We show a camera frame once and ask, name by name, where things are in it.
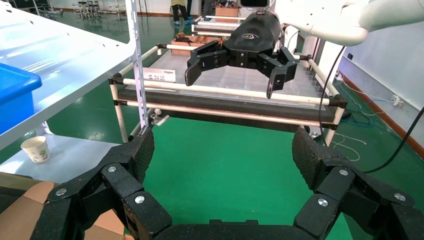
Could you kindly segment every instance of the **white cable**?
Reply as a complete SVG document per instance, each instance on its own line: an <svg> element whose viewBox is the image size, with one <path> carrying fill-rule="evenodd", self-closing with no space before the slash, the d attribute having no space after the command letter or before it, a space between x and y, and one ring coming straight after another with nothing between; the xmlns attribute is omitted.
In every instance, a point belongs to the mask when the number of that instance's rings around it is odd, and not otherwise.
<svg viewBox="0 0 424 240"><path fill-rule="evenodd" d="M345 141L345 138L358 141L360 143L363 143L364 145L367 145L367 143L364 142L364 141L362 141L362 140L359 140L359 139L356 139L356 138L353 138L353 137L350 137L350 136L346 136L346 135L343 135L343 134L340 134L340 133L335 133L335 135L341 136L343 138L343 140L341 142L331 141L332 143L335 143L335 145L332 148L335 149L337 145L340 145L340 147L344 147L344 148L347 148L349 150L352 150L354 153L356 153L356 155L358 156L358 158L357 159L349 159L349 161L351 161L351 162L357 162L357 161L359 161L359 159L361 159L361 156L359 155L359 153L355 149L353 149L351 147L348 147L346 145L343 145L342 143Z"/></svg>
<svg viewBox="0 0 424 240"><path fill-rule="evenodd" d="M358 107L359 107L359 109L360 109L360 112L363 114L363 115L365 115L365 116L375 116L375 115L378 115L378 114L384 114L384 112L383 111L381 111L381 112L376 112L376 113L374 113L374 114L368 114L368 113L365 113L365 112L363 112L362 111L362 106L359 104L359 103L357 103L354 99L353 99L353 97L347 92L347 91L345 91L344 89L343 89L343 87L342 86L340 86L340 89L345 93L345 94L347 94L347 96L349 96L349 98L353 101L353 103L354 104L356 104ZM394 102L394 100L386 100L386 99L383 99L383 101L385 101L385 102Z"/></svg>
<svg viewBox="0 0 424 240"><path fill-rule="evenodd" d="M351 90L353 90L353 91L355 91L355 92L357 92L357 93L364 94L364 95L366 95L366 96L368 96L368 97L373 97L373 98L379 99L379 100L381 100L381 101L393 102L392 100L384 99L384 98L381 98L381 97L378 97L378 96L369 95L369 94L367 94L367 93L365 93L365 92L363 92L363 91L358 91L358 90L356 90L356 89L354 89L354 88L351 88L351 87L350 87L350 86L348 86L348 85L346 84L346 82L343 80L343 77L341 77L341 80L340 80L340 81L342 81L342 83L344 83L344 85L346 85L346 87L348 87L349 89L351 89Z"/></svg>
<svg viewBox="0 0 424 240"><path fill-rule="evenodd" d="M355 140L355 141L361 142L361 143L363 143L364 145L367 145L367 143L366 143L366 142L364 142L364 141L362 141L362 140L359 140L359 139L356 139L356 138L353 138L353 137L350 137L350 136L346 136L346 135L343 135L343 134L340 134L340 133L334 133L334 134L335 134L335 135L339 135L339 136L343 136L343 137L345 137L345 138L352 139L352 140Z"/></svg>

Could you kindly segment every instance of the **screw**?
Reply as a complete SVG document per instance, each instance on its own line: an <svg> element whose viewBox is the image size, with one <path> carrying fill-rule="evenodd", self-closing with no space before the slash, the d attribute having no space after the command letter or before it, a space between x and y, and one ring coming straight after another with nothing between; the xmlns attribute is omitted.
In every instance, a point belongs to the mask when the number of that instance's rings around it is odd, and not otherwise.
<svg viewBox="0 0 424 240"><path fill-rule="evenodd" d="M134 201L135 201L136 204L141 204L142 202L145 201L145 197L144 196L138 196L138 197L135 198Z"/></svg>
<svg viewBox="0 0 424 240"><path fill-rule="evenodd" d="M343 170L343 169L339 170L338 172L339 172L341 175L344 175L344 176L349 175L348 171Z"/></svg>
<svg viewBox="0 0 424 240"><path fill-rule="evenodd" d="M108 169L107 169L107 171L109 172L109 173L111 173L111 172L115 172L115 170L117 169L117 167L116 166L111 166L111 167L109 167Z"/></svg>
<svg viewBox="0 0 424 240"><path fill-rule="evenodd" d="M396 193L396 194L394 195L394 197L395 197L397 200L401 200L401 201L405 201L405 200L407 199L404 195L402 195L402 194L400 194L400 193Z"/></svg>
<svg viewBox="0 0 424 240"><path fill-rule="evenodd" d="M161 115L162 114L162 111L159 109L159 108L156 108L155 110L154 110L154 114L156 114L156 115Z"/></svg>
<svg viewBox="0 0 424 240"><path fill-rule="evenodd" d="M66 188L61 188L56 191L56 196L62 196L66 193Z"/></svg>
<svg viewBox="0 0 424 240"><path fill-rule="evenodd" d="M320 198L320 199L318 199L318 204L323 206L323 207L327 207L329 205L329 202L325 199Z"/></svg>

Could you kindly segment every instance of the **white pipe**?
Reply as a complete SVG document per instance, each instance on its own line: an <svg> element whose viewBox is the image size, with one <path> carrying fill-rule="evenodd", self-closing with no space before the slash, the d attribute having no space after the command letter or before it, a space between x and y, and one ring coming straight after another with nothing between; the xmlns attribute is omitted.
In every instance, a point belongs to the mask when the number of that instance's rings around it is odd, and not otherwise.
<svg viewBox="0 0 424 240"><path fill-rule="evenodd" d="M327 80L327 77L326 77L326 75L323 73L323 71L321 71L321 69L318 67L318 65L314 62L314 60L312 60L312 59L309 59L308 61L307 61L309 64L310 64L310 66L315 70L315 72L316 72L316 74L318 75L318 77L322 80L322 82L325 84L325 82L326 82L326 80ZM337 91L337 89L333 86L333 84L330 82L330 81L328 81L328 83L327 83L327 88L328 88L328 90L330 91L330 93L333 95L333 96L336 96L337 94L339 94L339 91Z"/></svg>
<svg viewBox="0 0 424 240"><path fill-rule="evenodd" d="M240 23L200 21L200 22L197 23L197 25L219 26L219 27L238 27L238 26L240 26Z"/></svg>
<svg viewBox="0 0 424 240"><path fill-rule="evenodd" d="M112 99L118 100L118 89L117 89L117 86L115 84L110 85L110 91L112 92ZM116 111L116 116L118 118L118 124L119 124L120 135L122 137L122 142L124 144L128 143L127 129L125 127L124 115L122 114L121 106L116 105L115 111Z"/></svg>
<svg viewBox="0 0 424 240"><path fill-rule="evenodd" d="M239 16L206 16L208 19L235 19L235 20L246 20L245 17Z"/></svg>
<svg viewBox="0 0 424 240"><path fill-rule="evenodd" d="M143 55L141 55L141 60L145 60L146 58L148 58L150 55L152 55L154 52L156 52L159 49L158 46L154 46L152 47L150 50L148 50L147 52L145 52Z"/></svg>
<svg viewBox="0 0 424 240"><path fill-rule="evenodd" d="M122 69L121 71L119 71L119 73L121 74L121 76L124 76L125 74L127 74L129 71L131 71L133 69L133 64L130 63L128 66L124 67L124 69Z"/></svg>
<svg viewBox="0 0 424 240"><path fill-rule="evenodd" d="M197 35L208 35L208 36L223 36L230 37L231 33L220 33L220 32L208 32L208 31L198 31Z"/></svg>
<svg viewBox="0 0 424 240"><path fill-rule="evenodd" d="M39 8L37 7L36 0L32 0L32 2L34 3L34 7L35 7L35 10L37 11L37 15L40 16L40 11L39 11Z"/></svg>
<svg viewBox="0 0 424 240"><path fill-rule="evenodd" d="M127 101L127 106L138 107L138 104L135 101ZM228 118L258 120L258 121L281 123L281 124L293 124L293 125L304 125L304 126L314 126L314 127L320 126L320 123L317 121L288 119L288 118L282 118L282 117L263 116L263 115L240 113L240 112L233 112L233 111L210 110L210 109L203 109L203 108L164 105L164 104L156 104L156 103L147 103L147 107L154 108L154 109L161 109L161 110L177 111L177 112L183 112L183 113L204 114L204 115L213 115L213 116L221 116L221 117L228 117Z"/></svg>
<svg viewBox="0 0 424 240"><path fill-rule="evenodd" d="M141 130L142 130L142 125L140 124L140 122L138 122L135 128L132 130L130 136L133 136L134 138L137 137L137 135L139 134Z"/></svg>
<svg viewBox="0 0 424 240"><path fill-rule="evenodd" d="M333 140L334 134L336 133L333 129L328 129L327 135L325 136L325 143L330 147L331 141Z"/></svg>
<svg viewBox="0 0 424 240"><path fill-rule="evenodd" d="M199 16L198 18L196 18L193 22L198 22L203 18L203 16Z"/></svg>
<svg viewBox="0 0 424 240"><path fill-rule="evenodd" d="M124 78L123 84L135 85L136 81L134 79ZM259 98L259 99L267 98L265 92L260 92L260 91L239 90L239 89L221 88L221 87L213 87L213 86L200 86L200 85L186 86L185 84L163 82L163 81L144 80L144 86L149 88L185 90L185 91L213 93L213 94L226 94L226 95L243 96L243 97L250 97L250 98ZM296 96L296 95L286 95L286 94L278 94L278 93L272 94L271 99L280 100L280 101L297 102L297 103L307 103L307 104L320 104L320 101L321 101L321 98L319 97ZM324 98L322 100L322 104L328 105L330 104L330 100L328 98Z"/></svg>
<svg viewBox="0 0 424 240"><path fill-rule="evenodd" d="M337 107L337 110L335 111L335 114L334 114L334 120L332 122L334 125L339 125L344 112L345 112L344 108Z"/></svg>
<svg viewBox="0 0 424 240"><path fill-rule="evenodd" d="M122 142L126 144L128 143L128 135L127 135L127 128L125 127L124 115L122 114L121 106L116 105L115 111L116 111L116 116L118 118L118 124L119 124L120 135L122 137Z"/></svg>
<svg viewBox="0 0 424 240"><path fill-rule="evenodd" d="M183 45L172 45L172 44L167 44L166 45L167 49L178 49L178 50L195 50L198 48L198 46L183 46Z"/></svg>
<svg viewBox="0 0 424 240"><path fill-rule="evenodd" d="M148 50L147 52L145 52L142 56L141 56L141 60L144 60L146 58L148 58L150 55L152 55L155 51L159 51L159 47L154 46L152 47L150 50ZM129 71L131 71L134 68L134 64L130 63L128 64L128 66L124 67L124 69L122 69L121 71L119 71L119 73L124 76L125 74L127 74Z"/></svg>

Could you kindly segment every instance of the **metal screw head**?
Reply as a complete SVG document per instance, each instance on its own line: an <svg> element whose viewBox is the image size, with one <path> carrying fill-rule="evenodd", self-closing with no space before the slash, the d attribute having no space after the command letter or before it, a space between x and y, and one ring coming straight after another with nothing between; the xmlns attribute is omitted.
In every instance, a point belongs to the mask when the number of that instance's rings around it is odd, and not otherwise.
<svg viewBox="0 0 424 240"><path fill-rule="evenodd" d="M66 193L66 188L61 188L56 191L56 196L62 196Z"/></svg>
<svg viewBox="0 0 424 240"><path fill-rule="evenodd" d="M323 206L323 207L327 207L329 205L329 202L323 198L318 199L318 204Z"/></svg>
<svg viewBox="0 0 424 240"><path fill-rule="evenodd" d="M117 167L116 166L111 166L111 167L109 167L108 169L107 169L107 171L109 172L109 173L111 173L111 172L115 172L115 170L117 169Z"/></svg>
<svg viewBox="0 0 424 240"><path fill-rule="evenodd" d="M395 197L397 200L401 200L401 201L405 201L405 200L407 199L404 195L402 195L402 194L400 194L400 193L396 193L396 194L394 195L394 197Z"/></svg>
<svg viewBox="0 0 424 240"><path fill-rule="evenodd" d="M349 175L348 171L343 170L343 169L339 170L338 172L339 172L341 175L343 175L343 176L347 176L347 175Z"/></svg>
<svg viewBox="0 0 424 240"><path fill-rule="evenodd" d="M134 201L135 201L136 204L141 204L142 202L145 201L145 197L144 196L138 196L138 197L135 198Z"/></svg>

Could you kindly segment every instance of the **electrical outlet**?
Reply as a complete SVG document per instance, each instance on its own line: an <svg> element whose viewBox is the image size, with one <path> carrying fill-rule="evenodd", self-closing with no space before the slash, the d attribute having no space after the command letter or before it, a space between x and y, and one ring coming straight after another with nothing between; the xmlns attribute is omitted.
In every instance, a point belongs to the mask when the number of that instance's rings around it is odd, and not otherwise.
<svg viewBox="0 0 424 240"><path fill-rule="evenodd" d="M393 95L391 99L394 101L393 106L395 107L401 107L404 104L404 102L398 95Z"/></svg>

